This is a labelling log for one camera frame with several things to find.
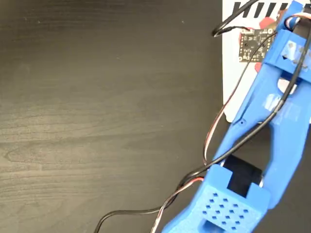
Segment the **black wire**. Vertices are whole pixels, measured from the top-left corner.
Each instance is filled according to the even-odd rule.
[[[186,183],[188,183],[190,180],[199,177],[199,176],[191,176],[189,179],[187,179],[186,177],[184,177],[178,184],[176,191],[178,189],[180,189],[181,187],[183,187]],[[166,205],[165,209],[167,209],[177,198],[178,194],[176,194]],[[98,233],[103,222],[109,218],[112,217],[114,215],[150,215],[150,214],[155,214],[158,213],[160,211],[160,209],[162,208],[162,206],[153,208],[153,209],[146,209],[146,210],[114,210],[111,211],[109,213],[107,213],[106,215],[104,215],[103,217],[101,217],[101,219],[99,220],[99,222],[97,223],[97,226],[94,230],[94,233]]]
[[[265,43],[269,38],[271,38],[271,37],[274,36],[274,35],[276,35],[276,33],[273,33],[273,34],[269,35],[269,36],[268,36],[264,41],[262,41],[262,42],[258,45],[258,47],[254,50],[254,52],[251,54],[251,56],[250,56],[250,58],[249,58],[249,60],[248,60],[248,62],[247,62],[247,64],[246,64],[246,66],[245,66],[245,68],[244,68],[244,70],[243,70],[243,72],[242,72],[242,74],[241,74],[241,76],[240,76],[240,79],[241,79],[242,76],[244,75],[244,73],[245,73],[245,71],[246,71],[248,65],[250,64],[252,58],[254,57],[254,55],[256,54],[256,52],[259,50],[259,48],[261,48],[261,46],[263,46],[264,43]],[[215,163],[213,163],[213,164],[212,164],[212,163],[209,164],[209,167],[212,166],[212,165],[215,164],[215,163],[218,163],[218,162],[216,161]],[[183,179],[179,182],[179,184],[178,184],[176,190],[178,190],[179,188],[181,188],[182,186],[184,186],[188,181],[190,181],[190,180],[196,178],[200,173],[204,172],[206,169],[205,169],[205,167],[204,167],[204,168],[202,168],[202,170],[199,171],[199,173],[197,172],[197,169],[196,169],[195,171],[192,171],[192,172],[188,173],[188,174],[187,174],[186,176],[184,176]],[[175,199],[177,198],[177,196],[178,196],[178,195],[176,195],[174,198],[171,199],[170,202],[168,202],[168,204],[166,205],[165,209],[168,208],[168,207],[175,201]],[[158,212],[160,211],[161,207],[162,207],[162,206],[159,206],[159,207],[156,207],[156,208],[153,208],[153,209],[147,209],[147,210],[115,210],[115,211],[111,211],[111,212],[107,213],[106,215],[104,215],[104,216],[99,220],[99,222],[98,222],[98,224],[97,224],[97,226],[96,226],[96,228],[95,228],[94,233],[98,233],[99,230],[100,230],[100,228],[101,228],[101,226],[102,226],[102,224],[103,224],[103,222],[104,222],[107,218],[112,217],[112,216],[114,216],[114,215],[149,215],[149,214],[155,214],[155,213],[158,213]]]
[[[217,35],[221,35],[221,34],[227,33],[227,32],[229,32],[229,31],[231,31],[231,30],[233,30],[233,29],[236,29],[236,28],[245,29],[245,30],[247,30],[247,31],[250,31],[249,28],[244,27],[244,26],[232,26],[232,27],[226,27],[226,28],[224,28],[224,29],[219,30],[218,33],[217,33]]]
[[[240,7],[237,11],[233,12],[227,19],[225,19],[222,23],[220,23],[214,30],[212,31],[212,36],[219,36],[222,34],[222,30],[225,30],[225,26],[227,26],[232,20],[238,17],[241,13],[243,13],[247,8],[251,7],[258,0],[250,0],[242,7]]]

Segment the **white paper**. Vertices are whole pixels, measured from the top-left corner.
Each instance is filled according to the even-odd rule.
[[[234,0],[223,0],[223,19],[226,19],[232,14],[235,2],[241,2],[240,7],[244,5],[248,0],[234,1]],[[255,11],[258,7],[258,3],[263,2],[263,8],[259,14],[258,18],[254,18]],[[277,14],[280,10],[282,3],[290,4],[291,0],[260,0],[259,2],[253,4],[247,17],[243,18],[243,13],[233,20],[229,25],[245,26],[254,29],[260,29],[259,23],[266,17],[269,5],[276,3],[270,18],[276,20]],[[298,0],[300,3],[310,3],[309,0]],[[245,62],[239,62],[239,35],[240,30],[235,29],[231,32],[223,34],[223,99],[224,103],[230,96],[233,88],[238,81],[242,70],[245,67]],[[238,112],[250,86],[252,85],[257,72],[255,71],[255,63],[251,63],[246,70],[241,83],[232,97],[230,103],[225,109],[226,119],[232,122],[236,113]],[[279,88],[285,89],[286,82],[280,81]]]

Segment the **white wire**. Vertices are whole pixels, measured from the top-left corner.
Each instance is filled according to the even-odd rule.
[[[166,207],[166,205],[169,203],[169,201],[175,197],[177,194],[179,194],[180,192],[184,191],[185,189],[189,188],[191,185],[193,185],[193,183],[197,182],[197,181],[203,181],[204,179],[202,177],[198,177],[195,178],[193,180],[191,180],[190,182],[188,182],[187,184],[185,184],[183,187],[181,187],[180,189],[176,190],[172,195],[169,196],[169,198],[166,199],[166,201],[164,202],[164,204],[162,205],[156,219],[155,219],[155,223],[153,225],[153,227],[151,228],[150,233],[156,233],[156,230],[159,226],[160,220],[162,218],[164,209]]]

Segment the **dark wooden table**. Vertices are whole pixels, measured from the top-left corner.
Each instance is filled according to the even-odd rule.
[[[222,104],[221,39],[209,34],[221,11],[208,0],[1,1],[0,232],[91,233],[108,211],[162,204],[202,164]],[[266,130],[239,155],[264,166],[268,153]],[[256,232],[309,232],[309,154],[310,141]],[[154,218],[113,217],[101,232],[147,233]]]

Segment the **table surface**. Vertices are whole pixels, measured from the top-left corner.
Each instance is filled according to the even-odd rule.
[[[202,164],[222,104],[221,1],[0,3],[0,231],[92,233],[115,209],[163,203]],[[217,149],[223,120],[210,147]],[[239,156],[265,166],[269,129]],[[304,158],[255,232],[308,232]],[[197,186],[168,209],[161,227]],[[146,233],[155,216],[116,216],[102,233]]]

